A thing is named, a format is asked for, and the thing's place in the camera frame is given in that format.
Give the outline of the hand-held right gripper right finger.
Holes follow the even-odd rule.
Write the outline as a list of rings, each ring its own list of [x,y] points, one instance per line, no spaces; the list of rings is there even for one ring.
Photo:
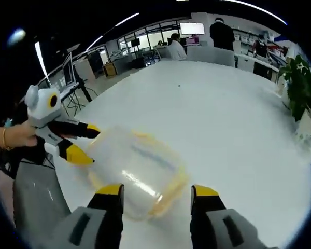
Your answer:
[[[256,227],[202,185],[191,187],[190,233],[193,248],[265,248]]]

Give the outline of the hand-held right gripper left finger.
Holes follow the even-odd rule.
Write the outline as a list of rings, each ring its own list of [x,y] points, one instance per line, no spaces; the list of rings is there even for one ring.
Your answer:
[[[87,207],[78,207],[54,229],[52,248],[119,248],[124,185],[100,188]]]

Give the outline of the person's left hand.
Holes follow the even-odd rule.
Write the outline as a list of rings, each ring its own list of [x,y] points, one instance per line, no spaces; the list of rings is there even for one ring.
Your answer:
[[[11,127],[9,132],[10,147],[34,147],[37,145],[35,127],[28,121]]]

